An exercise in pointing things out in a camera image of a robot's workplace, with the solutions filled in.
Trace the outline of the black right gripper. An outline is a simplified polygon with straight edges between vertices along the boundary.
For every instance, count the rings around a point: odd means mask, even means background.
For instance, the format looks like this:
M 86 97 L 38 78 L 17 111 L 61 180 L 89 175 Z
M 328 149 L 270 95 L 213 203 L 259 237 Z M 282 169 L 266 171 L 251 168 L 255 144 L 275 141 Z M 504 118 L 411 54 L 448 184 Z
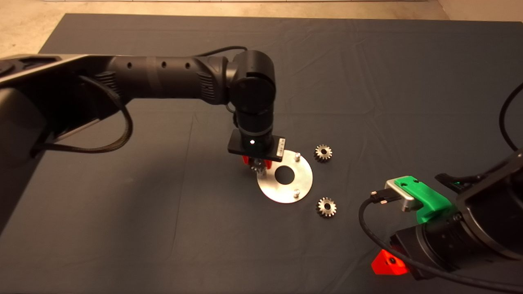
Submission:
M 416 226 L 400 229 L 390 236 L 392 249 L 426 266 L 438 268 L 426 246 L 420 229 Z M 407 265 L 387 250 L 381 249 L 371 263 L 376 275 L 400 276 L 409 273 Z

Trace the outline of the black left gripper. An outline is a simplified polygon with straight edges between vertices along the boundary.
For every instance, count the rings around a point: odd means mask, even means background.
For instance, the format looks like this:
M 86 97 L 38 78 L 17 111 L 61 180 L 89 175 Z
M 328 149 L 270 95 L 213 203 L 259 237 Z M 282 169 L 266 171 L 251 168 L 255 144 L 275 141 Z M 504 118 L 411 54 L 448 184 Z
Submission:
M 285 145 L 285 137 L 270 132 L 262 136 L 247 136 L 240 130 L 233 130 L 227 149 L 231 154 L 242 156 L 245 165 L 250 165 L 250 158 L 257 158 L 264 160 L 264 169 L 271 169 L 273 161 L 282 161 Z

